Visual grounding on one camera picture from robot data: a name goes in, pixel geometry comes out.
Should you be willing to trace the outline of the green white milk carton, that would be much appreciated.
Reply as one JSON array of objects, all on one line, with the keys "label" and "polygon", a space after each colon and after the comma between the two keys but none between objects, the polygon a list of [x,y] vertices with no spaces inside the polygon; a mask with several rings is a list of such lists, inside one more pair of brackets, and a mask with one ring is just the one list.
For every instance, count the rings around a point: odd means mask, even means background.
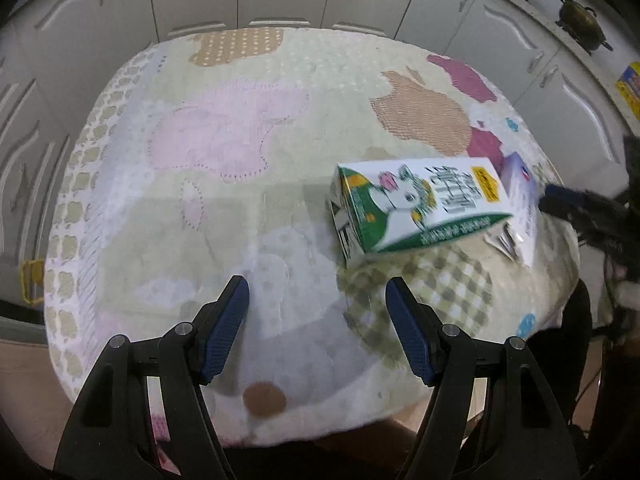
[{"label": "green white milk carton", "polygon": [[341,164],[329,207],[349,268],[452,242],[512,217],[508,193],[486,157]]}]

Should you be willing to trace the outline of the yellow cooking oil bottle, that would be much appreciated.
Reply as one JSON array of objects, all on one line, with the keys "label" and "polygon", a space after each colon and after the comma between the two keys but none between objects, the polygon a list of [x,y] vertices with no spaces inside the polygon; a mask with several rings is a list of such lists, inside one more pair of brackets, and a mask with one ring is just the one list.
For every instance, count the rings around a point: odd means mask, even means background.
[{"label": "yellow cooking oil bottle", "polygon": [[640,119],[640,63],[629,64],[617,79],[615,87],[634,117]]}]

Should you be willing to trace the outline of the patchwork quilt table cover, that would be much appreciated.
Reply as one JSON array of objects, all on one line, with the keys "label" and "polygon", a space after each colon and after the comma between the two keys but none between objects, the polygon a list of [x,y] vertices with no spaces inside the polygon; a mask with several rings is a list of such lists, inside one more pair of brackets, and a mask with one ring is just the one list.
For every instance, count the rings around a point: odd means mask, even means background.
[{"label": "patchwork quilt table cover", "polygon": [[109,152],[128,134],[136,156],[173,159],[148,203],[108,244],[98,182],[66,172],[44,274],[49,352],[76,398],[116,334],[155,338],[194,318],[228,279],[245,276],[250,308],[224,371],[203,396],[227,444],[273,445],[349,430],[430,393],[411,373],[384,304],[402,276],[439,317],[474,337],[526,337],[560,315],[579,271],[564,222],[538,219],[531,268],[474,234],[348,270],[329,211],[337,165],[360,160],[518,153],[537,183],[556,172],[506,97],[454,58],[427,52],[366,78],[356,96],[324,88],[316,106],[229,72],[189,72],[196,44],[155,50],[116,115],[105,105]]}]

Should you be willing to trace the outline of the white base cabinets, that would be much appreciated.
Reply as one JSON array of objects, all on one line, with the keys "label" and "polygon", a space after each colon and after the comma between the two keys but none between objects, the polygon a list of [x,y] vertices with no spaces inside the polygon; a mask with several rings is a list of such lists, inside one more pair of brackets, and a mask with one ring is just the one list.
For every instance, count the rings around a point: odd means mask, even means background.
[{"label": "white base cabinets", "polygon": [[[397,70],[403,58],[421,63],[424,53],[396,42],[337,30],[261,27],[191,30],[157,45],[152,0],[29,0],[1,29],[1,298],[18,304],[18,267],[43,253],[57,192],[70,194],[64,172],[82,170],[98,182],[108,244],[148,203],[159,177],[175,177],[173,159],[136,156],[128,134],[119,148],[82,152],[110,135],[111,115],[125,104],[137,67],[154,52],[196,44],[189,72],[220,76],[264,90],[274,84],[316,106],[324,88],[356,96],[366,78]],[[90,133],[97,126],[96,136]]]}]

